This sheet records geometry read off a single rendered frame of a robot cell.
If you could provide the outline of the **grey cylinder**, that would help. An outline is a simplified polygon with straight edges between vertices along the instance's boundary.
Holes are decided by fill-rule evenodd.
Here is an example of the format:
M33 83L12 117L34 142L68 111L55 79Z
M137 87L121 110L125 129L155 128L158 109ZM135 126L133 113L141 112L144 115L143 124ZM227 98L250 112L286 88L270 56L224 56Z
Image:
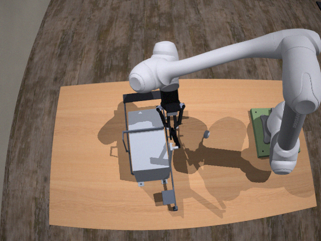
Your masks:
M209 131L205 131L203 136L204 136L205 139L207 139L209 137L209 135L210 135L210 132Z

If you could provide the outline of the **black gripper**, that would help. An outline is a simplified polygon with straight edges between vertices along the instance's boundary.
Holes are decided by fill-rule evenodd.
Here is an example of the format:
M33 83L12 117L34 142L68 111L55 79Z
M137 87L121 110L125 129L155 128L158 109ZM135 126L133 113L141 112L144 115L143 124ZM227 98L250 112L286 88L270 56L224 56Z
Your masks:
M174 131L177 134L177 128L179 128L179 125L181 125L182 122L182 117L183 117L183 111L184 108L186 107L184 103L181 103L179 101L179 95L178 95L178 89L175 91L171 92L164 92L160 91L161 95L161 103L159 106L156 106L156 110L159 113L161 120L163 122L163 126L167 127L167 130L169 130L170 133L170 140L172 140L172 132L171 132L171 123L170 123L170 116L167 115L167 123L164 119L163 113L162 113L162 108L166 111L166 104L170 102L177 103L177 105L181 106L181 111L179 111L179 117L177 121L176 115L173 115L174 118Z

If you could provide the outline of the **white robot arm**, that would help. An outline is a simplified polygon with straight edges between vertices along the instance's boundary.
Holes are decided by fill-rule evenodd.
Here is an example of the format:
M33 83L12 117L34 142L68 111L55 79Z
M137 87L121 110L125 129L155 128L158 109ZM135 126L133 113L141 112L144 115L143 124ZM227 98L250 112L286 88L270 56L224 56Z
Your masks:
M317 55L321 39L315 31L287 29L179 60L174 43L155 44L153 55L136 65L129 84L138 93L170 92L179 88L179 77L244 58L282 59L282 90L285 101L261 115L265 144L270 143L272 171L286 175L296 166L299 134L305 117L321 102L321 71ZM172 61L172 62L170 62Z

